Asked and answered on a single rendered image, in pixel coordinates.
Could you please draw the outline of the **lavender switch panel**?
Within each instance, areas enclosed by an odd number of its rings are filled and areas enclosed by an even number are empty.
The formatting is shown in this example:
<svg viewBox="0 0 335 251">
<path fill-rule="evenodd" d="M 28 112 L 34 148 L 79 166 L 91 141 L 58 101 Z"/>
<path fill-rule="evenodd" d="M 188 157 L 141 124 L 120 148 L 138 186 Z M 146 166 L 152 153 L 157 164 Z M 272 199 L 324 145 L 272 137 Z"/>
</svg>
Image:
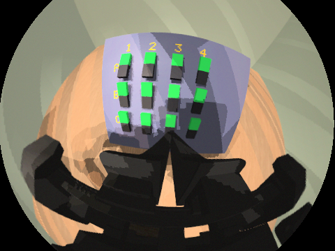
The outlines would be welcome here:
<svg viewBox="0 0 335 251">
<path fill-rule="evenodd" d="M 226 153 L 251 58 L 178 33 L 105 39 L 101 91 L 109 142 L 149 150 L 175 132 L 196 153 Z"/>
</svg>

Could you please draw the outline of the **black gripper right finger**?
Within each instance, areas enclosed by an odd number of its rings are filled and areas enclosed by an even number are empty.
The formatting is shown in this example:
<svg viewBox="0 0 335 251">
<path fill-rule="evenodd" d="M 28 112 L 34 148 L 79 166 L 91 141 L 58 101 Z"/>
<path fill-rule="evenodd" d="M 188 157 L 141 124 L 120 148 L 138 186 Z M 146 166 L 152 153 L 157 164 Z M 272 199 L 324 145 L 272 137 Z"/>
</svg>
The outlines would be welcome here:
<svg viewBox="0 0 335 251">
<path fill-rule="evenodd" d="M 244 169 L 246 160 L 206 159 L 190 148 L 175 132 L 171 132 L 171 168 L 174 181 L 176 206 L 185 206 L 185 199 L 202 176 L 214 176 L 239 172 Z"/>
</svg>

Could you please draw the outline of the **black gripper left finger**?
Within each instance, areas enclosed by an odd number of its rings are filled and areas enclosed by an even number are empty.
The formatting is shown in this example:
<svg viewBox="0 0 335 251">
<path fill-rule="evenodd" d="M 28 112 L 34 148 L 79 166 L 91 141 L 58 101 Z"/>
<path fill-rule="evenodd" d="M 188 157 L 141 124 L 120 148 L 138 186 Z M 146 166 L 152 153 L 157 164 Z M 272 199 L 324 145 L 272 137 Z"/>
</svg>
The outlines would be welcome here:
<svg viewBox="0 0 335 251">
<path fill-rule="evenodd" d="M 170 155 L 171 132 L 167 132 L 162 139 L 143 154 L 118 153 L 118 151 L 101 151 L 100 161 L 107 173 L 115 173 L 131 178 L 153 182 L 153 195 L 158 206 L 165 168 Z"/>
</svg>

